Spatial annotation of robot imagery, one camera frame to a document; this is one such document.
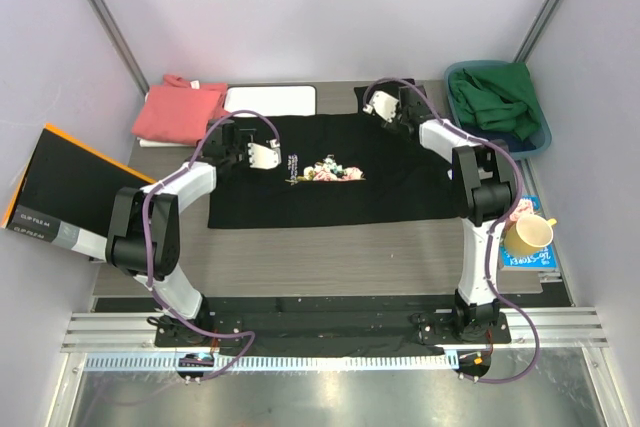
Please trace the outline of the black t shirt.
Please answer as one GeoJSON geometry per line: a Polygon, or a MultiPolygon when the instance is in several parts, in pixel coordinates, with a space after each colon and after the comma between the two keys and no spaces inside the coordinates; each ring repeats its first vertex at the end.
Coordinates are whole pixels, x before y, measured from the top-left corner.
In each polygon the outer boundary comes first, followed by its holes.
{"type": "Polygon", "coordinates": [[[260,144],[278,131],[282,162],[237,166],[210,196],[211,229],[306,228],[451,219],[450,165],[362,112],[240,117],[260,144]]]}

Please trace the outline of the green t shirt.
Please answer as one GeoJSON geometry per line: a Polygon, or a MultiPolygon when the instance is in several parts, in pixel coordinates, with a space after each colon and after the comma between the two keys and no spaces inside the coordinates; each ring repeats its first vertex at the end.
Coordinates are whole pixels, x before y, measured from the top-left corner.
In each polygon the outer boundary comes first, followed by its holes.
{"type": "Polygon", "coordinates": [[[524,63],[463,67],[448,80],[461,124],[527,140],[541,128],[542,111],[524,63]]]}

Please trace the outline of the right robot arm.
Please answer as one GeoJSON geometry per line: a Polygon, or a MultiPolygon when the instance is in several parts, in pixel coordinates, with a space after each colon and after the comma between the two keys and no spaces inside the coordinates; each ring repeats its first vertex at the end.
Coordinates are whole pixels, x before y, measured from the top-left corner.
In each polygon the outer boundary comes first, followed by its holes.
{"type": "Polygon", "coordinates": [[[522,193],[507,146],[475,137],[440,117],[426,94],[407,82],[396,94],[375,91],[363,110],[450,164],[454,210],[463,225],[463,267],[449,328],[459,342],[487,339],[500,318],[500,239],[522,193]]]}

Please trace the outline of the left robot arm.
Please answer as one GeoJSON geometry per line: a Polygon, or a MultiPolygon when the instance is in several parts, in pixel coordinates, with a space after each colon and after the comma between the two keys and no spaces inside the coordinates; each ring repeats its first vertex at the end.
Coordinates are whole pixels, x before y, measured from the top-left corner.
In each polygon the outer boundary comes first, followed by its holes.
{"type": "Polygon", "coordinates": [[[193,346],[211,338],[213,321],[205,296],[179,265],[181,213],[212,193],[220,174],[248,161],[253,140],[253,130],[219,122],[175,172],[144,188],[122,188],[114,200],[107,263],[141,283],[162,309],[162,320],[177,325],[193,346]]]}

